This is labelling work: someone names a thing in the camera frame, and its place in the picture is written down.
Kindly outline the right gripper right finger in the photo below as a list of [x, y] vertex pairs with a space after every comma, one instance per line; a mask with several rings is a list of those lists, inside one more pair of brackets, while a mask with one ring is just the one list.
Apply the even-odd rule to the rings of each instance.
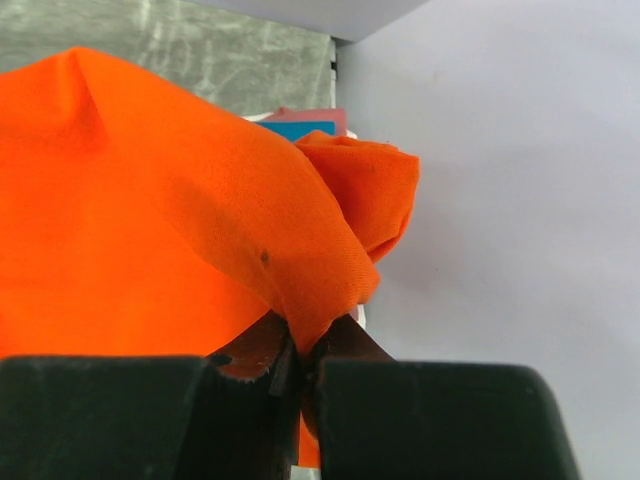
[[399, 361], [349, 316], [308, 357], [304, 417], [325, 479], [576, 479], [552, 390], [534, 369]]

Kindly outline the orange t shirt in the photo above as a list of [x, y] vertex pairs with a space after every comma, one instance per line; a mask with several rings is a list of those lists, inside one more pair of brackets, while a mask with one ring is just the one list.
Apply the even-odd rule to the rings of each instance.
[[370, 300], [419, 159], [291, 142], [75, 47], [1, 77], [1, 354], [206, 355], [267, 312], [308, 355]]

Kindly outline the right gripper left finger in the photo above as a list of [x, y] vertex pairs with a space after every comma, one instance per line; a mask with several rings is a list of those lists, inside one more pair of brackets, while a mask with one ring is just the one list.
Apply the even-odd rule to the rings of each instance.
[[266, 314], [213, 354], [1, 363], [5, 479], [287, 479], [299, 364]]

